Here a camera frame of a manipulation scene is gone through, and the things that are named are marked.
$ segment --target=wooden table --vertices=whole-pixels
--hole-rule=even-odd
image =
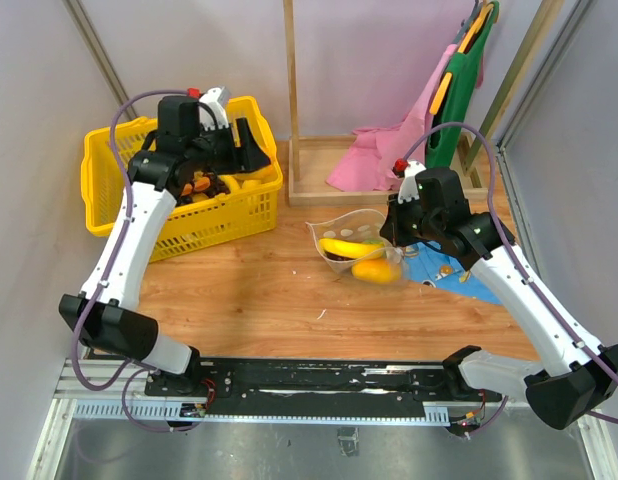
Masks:
[[[283,169],[286,148],[279,145]],[[513,227],[501,185],[496,193]],[[379,287],[333,273],[305,222],[351,210],[290,208],[283,188],[275,230],[151,264],[140,312],[203,356],[441,360],[474,344],[537,359],[501,306],[413,282]]]

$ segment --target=wooden pole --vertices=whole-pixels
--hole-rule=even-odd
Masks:
[[[285,12],[285,43],[287,45],[287,78],[289,83],[289,113],[291,115],[291,161],[293,179],[300,180],[300,146],[298,128],[298,91],[296,88],[296,40],[293,25],[293,0],[283,0]]]
[[[542,0],[538,7],[536,15],[533,17],[531,25],[516,52],[516,56],[511,62],[509,70],[498,89],[498,93],[496,93],[496,97],[480,126],[480,133],[487,140],[491,140],[491,136],[500,124],[507,107],[509,107],[531,63],[538,54],[538,50],[555,23],[556,18],[558,18],[558,13],[560,13],[563,4],[564,0]],[[481,143],[478,140],[474,140],[469,153],[462,159],[462,171],[465,175],[471,171],[480,146]]]

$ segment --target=banana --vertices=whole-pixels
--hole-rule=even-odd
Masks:
[[[220,180],[225,182],[225,185],[229,188],[231,193],[236,193],[240,191],[240,185],[238,184],[238,180],[236,180],[233,175],[218,175]]]
[[[361,260],[351,267],[352,275],[365,282],[387,285],[402,277],[400,264],[390,263],[384,258]]]
[[[191,196],[191,199],[194,201],[194,203],[197,203],[197,202],[204,202],[205,200],[209,200],[209,197],[206,196],[204,193],[194,193]]]
[[[325,252],[325,255],[335,255],[336,257],[342,257],[344,260],[355,260],[367,255],[370,255],[370,259],[380,258],[382,256],[382,248],[384,247],[381,242],[354,243],[336,238],[321,238],[318,241],[318,245]]]
[[[259,187],[260,185],[262,185],[262,181],[257,180],[257,179],[251,179],[251,180],[245,180],[244,182],[242,182],[242,188],[243,190],[249,190],[250,188],[256,188]]]

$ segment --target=white wall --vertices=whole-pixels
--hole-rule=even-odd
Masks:
[[[289,135],[282,0],[83,3],[130,95],[225,84],[234,95],[254,95],[274,134]],[[539,4],[501,1],[485,83],[468,114],[474,125],[482,123]],[[296,0],[301,133],[399,121],[472,7],[473,0]],[[155,115],[155,104],[139,111]]]
[[[618,0],[594,2],[507,152],[544,279],[618,343]]]
[[[24,478],[68,353],[57,313],[101,248],[82,137],[115,102],[61,2],[0,2],[0,478]]]

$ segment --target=yellow plastic basket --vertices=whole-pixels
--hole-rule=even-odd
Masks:
[[[152,262],[275,228],[282,172],[271,129],[253,97],[231,99],[227,115],[230,121],[247,119],[273,168],[267,170],[262,184],[255,188],[176,208],[158,236]],[[156,119],[146,117],[118,125],[116,143],[125,165],[156,125]],[[123,189],[122,176],[109,148],[109,128],[95,130],[85,137],[80,177],[87,229],[96,236],[107,236],[118,215]]]

